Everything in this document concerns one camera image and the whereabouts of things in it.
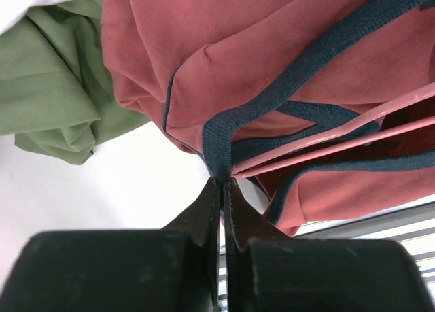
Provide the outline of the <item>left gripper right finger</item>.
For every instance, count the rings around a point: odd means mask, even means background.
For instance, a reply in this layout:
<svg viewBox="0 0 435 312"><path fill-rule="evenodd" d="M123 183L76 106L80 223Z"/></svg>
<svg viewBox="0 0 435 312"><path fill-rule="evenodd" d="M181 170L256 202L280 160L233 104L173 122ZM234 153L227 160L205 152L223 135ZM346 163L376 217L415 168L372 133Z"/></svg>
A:
<svg viewBox="0 0 435 312"><path fill-rule="evenodd" d="M410 254L386 240L293 239L235 181L222 187L230 311L433 311Z"/></svg>

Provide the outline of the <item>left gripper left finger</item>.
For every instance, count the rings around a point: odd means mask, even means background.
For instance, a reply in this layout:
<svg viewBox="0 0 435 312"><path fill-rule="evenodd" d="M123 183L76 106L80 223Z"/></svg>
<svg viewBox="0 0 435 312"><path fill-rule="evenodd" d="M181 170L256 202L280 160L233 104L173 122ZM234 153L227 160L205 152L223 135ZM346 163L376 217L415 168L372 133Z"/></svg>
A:
<svg viewBox="0 0 435 312"><path fill-rule="evenodd" d="M218 311L220 184L159 230L32 236L1 293L2 311Z"/></svg>

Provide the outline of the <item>red tank top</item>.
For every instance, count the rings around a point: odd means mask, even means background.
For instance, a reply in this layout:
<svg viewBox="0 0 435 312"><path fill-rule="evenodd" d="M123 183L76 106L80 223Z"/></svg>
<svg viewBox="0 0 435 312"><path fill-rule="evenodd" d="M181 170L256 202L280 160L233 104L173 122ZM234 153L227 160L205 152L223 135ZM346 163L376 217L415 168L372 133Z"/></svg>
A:
<svg viewBox="0 0 435 312"><path fill-rule="evenodd" d="M117 102L147 115L220 181L313 128L288 101L362 114L434 84L434 0L103 0ZM434 193L434 148L368 158L374 144L248 177L287 235Z"/></svg>

